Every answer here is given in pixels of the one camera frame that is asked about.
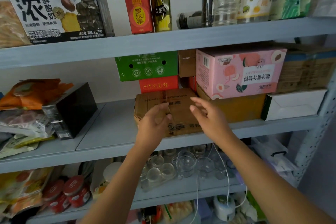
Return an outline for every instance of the red jar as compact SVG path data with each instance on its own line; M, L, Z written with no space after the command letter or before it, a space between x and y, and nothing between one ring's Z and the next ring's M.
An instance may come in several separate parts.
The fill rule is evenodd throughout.
M57 180L47 184L43 190L43 199L54 213L61 213L69 207L68 198L62 193L64 181Z
M84 177L76 175L70 178L63 187L63 193L68 197L73 207L81 207L90 199L91 192L84 183Z

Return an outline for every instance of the yellow oval label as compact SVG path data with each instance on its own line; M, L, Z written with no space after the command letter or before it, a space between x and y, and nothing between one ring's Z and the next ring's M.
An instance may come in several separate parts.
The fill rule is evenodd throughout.
M146 21L145 11L142 7L136 6L133 10L133 19L136 24L143 25Z

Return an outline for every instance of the shelf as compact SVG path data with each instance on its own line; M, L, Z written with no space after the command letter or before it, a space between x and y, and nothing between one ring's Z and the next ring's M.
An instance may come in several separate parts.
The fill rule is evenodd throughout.
M99 110L75 139L41 142L36 150L0 160L0 173L65 165L82 161L124 156L137 135L133 118L134 99L99 104ZM314 128L320 116L282 120L249 120L230 124L239 138ZM211 143L204 133L168 137L157 150Z
M143 192L139 187L136 190L131 209L169 204L174 202L196 199L196 174L181 180L175 178L149 192ZM230 193L245 191L245 185L241 185L236 178L230 179ZM214 176L206 180L199 179L198 197L212 197L228 192L227 179L218 180ZM82 218L92 205L90 200L81 208L69 208L60 214L53 214L46 210L39 215L30 218L27 224L49 224L67 220Z
M334 34L335 18L300 18L0 50L0 69Z

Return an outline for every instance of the barcode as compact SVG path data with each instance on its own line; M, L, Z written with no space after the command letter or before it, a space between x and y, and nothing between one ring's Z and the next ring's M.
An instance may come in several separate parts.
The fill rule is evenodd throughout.
M206 56L203 56L203 65L209 68L209 59Z
M36 30L36 31L28 31L29 37L31 39L42 39L48 37L58 37L61 36L61 32L59 29L47 29L47 30Z
M59 137L69 137L68 133L59 134Z

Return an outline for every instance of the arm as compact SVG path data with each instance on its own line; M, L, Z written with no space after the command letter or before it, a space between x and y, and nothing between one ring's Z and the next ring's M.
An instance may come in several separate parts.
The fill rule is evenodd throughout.
M150 109L139 125L136 142L128 152L121 167L100 198L84 216L81 224L124 224L131 208L141 171L150 154L157 148L164 136L171 114L155 122L160 110L167 109L169 103Z
M241 142L221 110L206 100L191 99L196 106L205 108L200 111L196 106L190 106L204 133L231 159L272 224L336 223Z

